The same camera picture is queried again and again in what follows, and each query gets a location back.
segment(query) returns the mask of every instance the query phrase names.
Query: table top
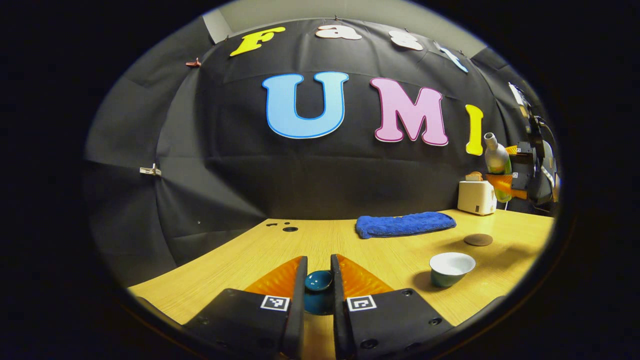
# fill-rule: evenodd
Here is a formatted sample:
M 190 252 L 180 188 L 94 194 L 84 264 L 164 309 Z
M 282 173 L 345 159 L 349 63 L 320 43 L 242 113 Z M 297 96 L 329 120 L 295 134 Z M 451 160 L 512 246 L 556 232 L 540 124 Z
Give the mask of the table top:
M 328 270 L 330 256 L 342 254 L 395 290 L 417 290 L 447 321 L 458 325 L 518 283 L 544 249 L 554 224 L 550 217 L 504 210 L 486 216 L 457 209 L 441 213 L 453 217 L 457 226 L 366 240 L 357 235 L 356 220 L 267 219 L 217 249 L 129 290 L 184 324 L 225 288 L 243 290 L 292 258 L 307 256 L 310 273 Z M 287 226 L 298 230 L 283 231 Z M 476 247 L 463 241 L 475 233 L 493 236 L 493 243 Z M 436 288 L 429 279 L 429 259 L 441 252 L 471 255 L 476 267 L 454 286 Z M 303 357 L 335 359 L 332 315 L 305 313 Z

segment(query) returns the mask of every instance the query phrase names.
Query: black fabric curtain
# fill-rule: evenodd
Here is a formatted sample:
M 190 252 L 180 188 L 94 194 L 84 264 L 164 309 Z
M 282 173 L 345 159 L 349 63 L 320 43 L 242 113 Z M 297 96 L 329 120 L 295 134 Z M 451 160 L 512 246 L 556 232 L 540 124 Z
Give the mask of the black fabric curtain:
M 330 24 L 349 26 L 362 39 L 314 36 Z M 471 60 L 450 49 L 465 73 L 428 38 L 412 34 L 423 51 L 394 45 L 388 32 L 400 29 L 390 26 L 333 19 L 279 26 L 286 30 L 261 48 L 230 57 L 242 35 L 214 45 L 202 18 L 194 20 L 132 65 L 99 108 L 86 145 L 84 190 L 95 239 L 125 286 L 191 261 L 265 218 L 455 208 L 458 182 L 485 170 L 482 156 L 465 151 L 466 104 L 483 111 L 483 133 L 495 133 L 505 146 L 526 140 L 506 82 L 530 88 L 495 53 Z M 201 67 L 185 66 L 196 57 Z M 301 74 L 296 109 L 313 118 L 324 110 L 322 84 L 313 78 L 323 71 L 349 75 L 340 127 L 313 139 L 272 131 L 262 82 Z M 396 80 L 412 101 L 422 87 L 439 91 L 449 143 L 377 140 L 381 108 L 372 78 Z M 153 163 L 161 177 L 139 173 Z

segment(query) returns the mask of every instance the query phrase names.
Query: yellow letter f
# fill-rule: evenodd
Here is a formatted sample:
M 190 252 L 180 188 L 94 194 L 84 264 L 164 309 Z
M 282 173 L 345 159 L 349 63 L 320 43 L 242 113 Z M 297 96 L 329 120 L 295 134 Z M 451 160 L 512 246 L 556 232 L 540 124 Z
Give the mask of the yellow letter f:
M 273 38 L 273 33 L 281 33 L 284 30 L 285 29 L 280 26 L 278 28 L 262 30 L 258 31 L 257 33 L 245 35 L 242 37 L 242 44 L 240 44 L 240 46 L 233 53 L 229 54 L 229 56 L 235 56 L 238 54 L 246 53 L 247 51 L 256 50 L 257 48 L 262 46 L 262 44 L 258 44 L 258 41 L 267 42 Z

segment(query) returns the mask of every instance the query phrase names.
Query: teal bowl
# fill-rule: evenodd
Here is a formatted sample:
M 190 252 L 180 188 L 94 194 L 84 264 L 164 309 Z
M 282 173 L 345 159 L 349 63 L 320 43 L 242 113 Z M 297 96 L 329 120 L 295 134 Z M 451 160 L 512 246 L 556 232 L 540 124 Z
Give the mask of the teal bowl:
M 461 252 L 443 252 L 429 260 L 431 282 L 439 288 L 448 288 L 460 281 L 476 267 L 474 258 Z
M 333 314 L 333 274 L 314 271 L 305 278 L 305 311 L 313 315 Z

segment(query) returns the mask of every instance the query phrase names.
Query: folded blue towel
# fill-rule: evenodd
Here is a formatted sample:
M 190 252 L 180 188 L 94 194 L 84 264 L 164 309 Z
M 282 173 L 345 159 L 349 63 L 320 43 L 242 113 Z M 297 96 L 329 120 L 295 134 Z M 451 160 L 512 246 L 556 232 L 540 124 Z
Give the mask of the folded blue towel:
M 363 239 L 430 233 L 456 227 L 456 221 L 443 213 L 426 212 L 403 217 L 359 217 L 356 231 Z

